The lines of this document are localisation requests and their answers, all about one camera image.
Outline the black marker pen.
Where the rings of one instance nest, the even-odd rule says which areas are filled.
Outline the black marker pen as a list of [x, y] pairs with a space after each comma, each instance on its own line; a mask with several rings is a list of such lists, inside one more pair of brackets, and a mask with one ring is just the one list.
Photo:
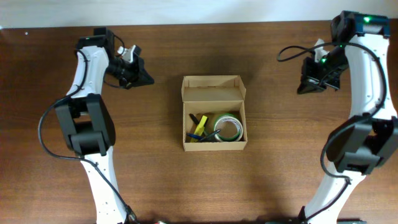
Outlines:
[[200, 124], [199, 120], [196, 118], [196, 116], [194, 114], [189, 114], [189, 117], [191, 118], [191, 120], [194, 122], [195, 125]]

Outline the blue ballpoint pen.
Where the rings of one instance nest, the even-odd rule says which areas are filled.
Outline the blue ballpoint pen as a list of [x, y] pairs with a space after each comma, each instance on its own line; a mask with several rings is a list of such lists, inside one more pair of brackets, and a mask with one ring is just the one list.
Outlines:
[[188, 137], [191, 137], [191, 138], [196, 139], [196, 140], [201, 140], [201, 139], [203, 139], [202, 136], [199, 136], [199, 135], [196, 135], [196, 134], [192, 134], [192, 133], [187, 133], [186, 135], [187, 135]]

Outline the yellow highlighter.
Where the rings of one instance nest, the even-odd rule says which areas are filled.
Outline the yellow highlighter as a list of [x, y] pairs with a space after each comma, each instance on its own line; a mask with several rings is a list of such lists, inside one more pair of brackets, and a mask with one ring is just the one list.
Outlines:
[[[205, 125], [206, 122], [208, 121], [208, 117], [203, 115], [201, 119], [199, 120], [200, 124], [198, 124], [195, 128], [194, 134], [202, 136], [202, 134], [205, 132]], [[190, 142], [197, 142], [198, 140], [191, 138]]]

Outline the cardboard box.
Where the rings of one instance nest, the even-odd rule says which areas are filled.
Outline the cardboard box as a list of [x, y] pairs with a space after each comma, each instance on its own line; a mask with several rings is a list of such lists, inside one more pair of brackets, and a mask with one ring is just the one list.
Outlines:
[[[248, 143], [244, 99], [246, 88], [238, 75], [186, 76], [182, 81], [183, 148], [186, 152], [241, 151]], [[208, 117], [205, 137], [220, 129], [211, 141], [190, 142], [198, 120]]]

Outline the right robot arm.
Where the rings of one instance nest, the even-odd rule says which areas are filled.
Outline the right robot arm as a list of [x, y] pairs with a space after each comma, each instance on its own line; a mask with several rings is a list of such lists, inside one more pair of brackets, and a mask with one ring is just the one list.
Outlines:
[[319, 40], [304, 60], [298, 94], [339, 89], [349, 71], [351, 111], [321, 155], [325, 176], [300, 211], [302, 223], [336, 223], [354, 188], [397, 149], [397, 111], [387, 74], [390, 27], [385, 16], [343, 11], [331, 22], [332, 51]]

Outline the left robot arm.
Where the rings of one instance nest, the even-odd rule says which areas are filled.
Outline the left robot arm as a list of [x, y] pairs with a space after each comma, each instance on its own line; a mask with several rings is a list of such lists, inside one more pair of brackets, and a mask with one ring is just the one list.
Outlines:
[[96, 207], [97, 223], [137, 223], [132, 208], [119, 193], [113, 166], [116, 130], [102, 99], [104, 77], [115, 77], [118, 88], [154, 84], [136, 45], [115, 48], [118, 37], [110, 30], [82, 37], [76, 45], [78, 65], [73, 84], [64, 99], [54, 105], [63, 137], [73, 160], [88, 177]]

